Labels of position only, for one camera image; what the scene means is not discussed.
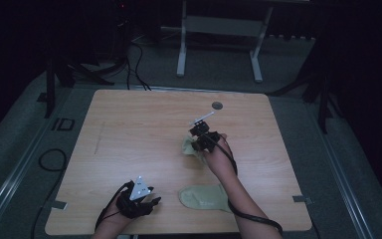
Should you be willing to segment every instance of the metal frame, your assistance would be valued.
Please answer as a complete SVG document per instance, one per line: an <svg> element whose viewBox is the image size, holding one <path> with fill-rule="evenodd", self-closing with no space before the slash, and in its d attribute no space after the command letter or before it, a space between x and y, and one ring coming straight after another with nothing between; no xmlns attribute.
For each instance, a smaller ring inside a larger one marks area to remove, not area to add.
<svg viewBox="0 0 382 239"><path fill-rule="evenodd" d="M220 35L235 35L257 37L257 45L250 51L250 60L253 67L254 80L257 83L263 81L259 63L259 53L266 36L266 31L272 16L273 7L269 7L264 21L251 21L240 19L224 19L187 15L187 1L182 1L182 27L181 48L179 50L178 68L176 75L185 75L185 63L187 57L186 34L187 32L212 33Z"/></svg>
<svg viewBox="0 0 382 239"><path fill-rule="evenodd" d="M340 160L336 155L330 140L327 137L327 134L324 134L322 129L317 124L315 116L309 109L309 106L305 105L305 108L309 114L312 124L315 126L321 142L324 145L324 150L328 158L331 172L333 173L334 180L336 181L337 187L339 188L340 194L342 195L346 209L348 210L349 216L352 219L352 223L356 233L358 234L358 237L362 239L375 238L371 231L370 225L365 218L361 205L358 202L355 192L353 191L352 186L346 177L343 166L341 165Z"/></svg>
<svg viewBox="0 0 382 239"><path fill-rule="evenodd" d="M14 167L12 172L8 175L5 182L0 188L0 219L5 212L5 209L9 205L12 197L18 189L21 181L26 175L29 166L35 160L34 154L38 149L40 143L44 139L46 132L52 126L52 122L55 121L58 113L62 110L62 107L70 95L70 90L62 89L61 93L61 103L55 107L54 112L43 122L42 126L31 140L28 148L24 151L24 154L18 161L17 165Z"/></svg>

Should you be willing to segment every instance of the small gray disc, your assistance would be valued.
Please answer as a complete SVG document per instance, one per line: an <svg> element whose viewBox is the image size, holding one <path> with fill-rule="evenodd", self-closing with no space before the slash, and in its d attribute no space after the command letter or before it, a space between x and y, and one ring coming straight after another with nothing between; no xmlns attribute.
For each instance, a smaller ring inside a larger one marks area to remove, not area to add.
<svg viewBox="0 0 382 239"><path fill-rule="evenodd" d="M214 110L221 110L222 107L223 107L223 105L222 105L222 103L220 103L220 102L214 102L214 103L212 104L212 108L213 108Z"/></svg>

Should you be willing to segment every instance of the wooden table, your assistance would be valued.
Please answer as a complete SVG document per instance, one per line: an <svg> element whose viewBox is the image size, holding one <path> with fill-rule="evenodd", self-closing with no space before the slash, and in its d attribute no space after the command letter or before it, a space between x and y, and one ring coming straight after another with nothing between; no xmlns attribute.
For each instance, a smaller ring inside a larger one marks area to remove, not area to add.
<svg viewBox="0 0 382 239"><path fill-rule="evenodd" d="M223 108L212 109L220 102ZM50 235L93 234L101 210L129 180L141 175L153 196L154 211L130 224L125 234L237 232L233 214L196 210L181 204L178 191L189 185L218 184L208 167L182 153L189 122L215 111L205 122L224 132L252 197L286 231L308 230L303 202L269 99L258 94L142 92L95 93L46 225Z"/></svg>

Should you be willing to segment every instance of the wire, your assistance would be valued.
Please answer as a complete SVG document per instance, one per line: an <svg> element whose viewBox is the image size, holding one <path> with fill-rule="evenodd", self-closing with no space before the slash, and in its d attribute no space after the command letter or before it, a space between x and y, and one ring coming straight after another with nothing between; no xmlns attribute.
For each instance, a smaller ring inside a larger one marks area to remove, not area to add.
<svg viewBox="0 0 382 239"><path fill-rule="evenodd" d="M150 90L150 91L151 91L150 86L149 86L145 81L143 81L143 80L141 79L141 77L138 75L138 65L139 65L139 63L140 63L140 61L141 61L141 58L142 58L142 48L141 48L140 46L138 46L137 44L133 43L133 42L131 42L131 45L134 46L134 47L136 47L136 48L138 48L138 49L139 49L139 52L140 52L139 57L138 57L138 61L137 61L137 63L135 64L135 75L136 75L138 81L139 81L139 82L142 84L142 86L144 87L144 89L145 89L146 91L147 91L147 90Z"/></svg>
<svg viewBox="0 0 382 239"><path fill-rule="evenodd" d="M107 215L107 216L104 217L102 220L104 220L104 219L106 219L106 218L108 218L108 217L114 216L114 215L116 215L116 214L119 214L119 213L120 213L120 211L117 211L117 212L115 212L115 213L112 213L112 214L110 214L110 215Z"/></svg>
<svg viewBox="0 0 382 239"><path fill-rule="evenodd" d="M63 160L64 160L64 162L63 162L63 166L62 166L61 168L49 168L49 167L47 167L47 166L45 166L45 165L43 164L43 158L44 158L44 156L45 156L46 154L50 153L50 152L53 152L53 151L57 151L57 152L59 152L59 153L63 156ZM58 148L51 148L51 149L48 149L48 150L46 150L44 153L42 153L42 154L40 155L40 157L39 157L39 166L40 166L42 169L46 170L46 171L50 171L50 172L59 172L60 174L59 174L59 176L58 176L58 180L55 182L55 184L53 185L52 189L49 191L49 193L48 193L48 195L46 196L46 199L45 199L43 205L40 207L39 211L38 211L37 214L36 214L36 218L35 218L35 221L34 221L34 223L33 223L33 226L32 226L32 228L31 228L31 232L30 232L30 237L31 237L32 239L34 239L34 237L35 237L36 225L37 225L37 222L38 222L38 220L39 220L39 216L42 214L42 211L43 211L43 209L45 208L45 204L46 204L46 202L50 200L50 198L51 198L51 196L52 196L52 193L55 191L55 188L56 188L56 187L58 186L58 184L60 183L61 178L62 178L62 176L64 175L65 170L67 169L67 166L68 166L67 155L66 155L62 150L60 150L60 149L58 149Z"/></svg>
<svg viewBox="0 0 382 239"><path fill-rule="evenodd" d="M151 87L141 79L141 77L138 75L138 65L141 61L141 58L142 58L142 49L140 46L134 44L134 43L131 43L133 46L137 47L139 50L140 50L140 55L139 55L139 58L137 60L137 63L135 64L135 69L133 70L131 68L131 63L129 62L129 59L126 57L126 65L128 66L128 73L127 73L127 76L126 76L126 88L130 90L130 87L129 87L129 79L130 79L130 75L131 75L131 72L134 73L134 75L136 76L138 82L144 87L144 90L147 91L151 91Z"/></svg>
<svg viewBox="0 0 382 239"><path fill-rule="evenodd" d="M231 209L231 211L235 215L242 217L242 218L245 218L245 219L248 219L248 220L251 220L251 221L255 221L255 222L259 222L259 223L263 223L263 224L267 224L267 225L276 227L278 229L278 232L281 235L284 234L284 230L282 229L281 225L278 222L271 220L271 219L268 219L268 218L253 216L250 214L243 213L243 212L239 211L237 208L235 208L234 205L232 205L231 201L229 201L229 200L228 200L228 205L229 205L229 208Z"/></svg>
<svg viewBox="0 0 382 239"><path fill-rule="evenodd" d="M315 225L314 220L312 220L312 217L311 217L311 216L309 216L309 219L311 219L312 227L314 228L315 234L317 234L317 238L318 238L318 239L321 239L321 237L320 237L320 232L318 231L318 228L317 228L317 226Z"/></svg>

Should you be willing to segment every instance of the black glove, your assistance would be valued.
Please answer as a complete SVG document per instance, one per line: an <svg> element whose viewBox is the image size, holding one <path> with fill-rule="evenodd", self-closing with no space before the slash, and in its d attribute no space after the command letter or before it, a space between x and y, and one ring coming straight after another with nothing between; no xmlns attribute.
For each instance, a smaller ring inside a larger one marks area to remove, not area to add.
<svg viewBox="0 0 382 239"><path fill-rule="evenodd" d="M120 214L129 219L145 216L153 211L153 206L157 205L161 197L154 198L150 202L142 202L145 197L138 198L136 200L129 200L132 188L128 188L126 191L120 192L120 196L117 198L116 207L119 209Z"/></svg>
<svg viewBox="0 0 382 239"><path fill-rule="evenodd" d="M129 181L126 182L113 196L113 198L110 200L110 202L107 204L107 207L101 211L100 216L97 219L97 222L95 223L95 231L97 227L100 225L100 223L107 217L113 216L112 215L106 215L107 209L110 207L110 205L115 200L116 196L120 193L119 197L116 200L116 207L119 209L119 212L121 215L133 219L140 216L148 215L153 211L153 206L157 205L161 199L161 197L154 198L150 202L144 202L142 203L142 200L144 200L145 197L138 198L136 200L129 200L129 196L131 195L132 188L134 187L134 182Z"/></svg>

